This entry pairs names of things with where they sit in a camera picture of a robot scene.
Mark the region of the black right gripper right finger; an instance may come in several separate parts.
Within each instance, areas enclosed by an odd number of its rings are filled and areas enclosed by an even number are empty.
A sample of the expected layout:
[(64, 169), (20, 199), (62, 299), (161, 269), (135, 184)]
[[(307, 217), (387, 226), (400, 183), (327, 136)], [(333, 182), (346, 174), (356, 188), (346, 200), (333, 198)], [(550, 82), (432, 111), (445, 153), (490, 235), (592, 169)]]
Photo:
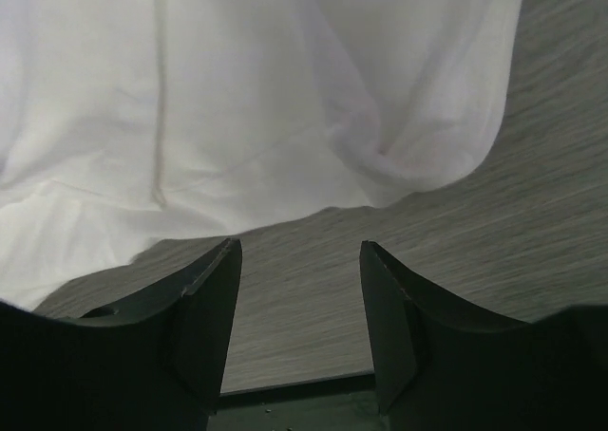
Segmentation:
[(527, 323), (477, 306), (380, 245), (360, 249), (379, 411), (393, 430), (603, 430), (607, 308)]

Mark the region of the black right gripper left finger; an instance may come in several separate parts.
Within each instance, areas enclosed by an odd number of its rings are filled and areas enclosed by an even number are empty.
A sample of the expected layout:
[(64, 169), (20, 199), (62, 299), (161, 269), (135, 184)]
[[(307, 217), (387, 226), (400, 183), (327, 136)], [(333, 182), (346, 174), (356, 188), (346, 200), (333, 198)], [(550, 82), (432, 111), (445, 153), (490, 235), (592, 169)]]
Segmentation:
[(242, 249), (227, 239), (183, 269), (79, 318), (1, 307), (5, 430), (203, 430), (216, 413)]

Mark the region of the white t shirt with print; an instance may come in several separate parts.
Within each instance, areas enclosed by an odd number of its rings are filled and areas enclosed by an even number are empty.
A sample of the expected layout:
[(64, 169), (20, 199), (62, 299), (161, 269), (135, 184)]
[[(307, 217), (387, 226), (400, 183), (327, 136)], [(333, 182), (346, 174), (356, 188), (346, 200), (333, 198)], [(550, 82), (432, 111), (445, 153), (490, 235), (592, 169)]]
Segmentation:
[(1, 0), (1, 298), (471, 174), (522, 0)]

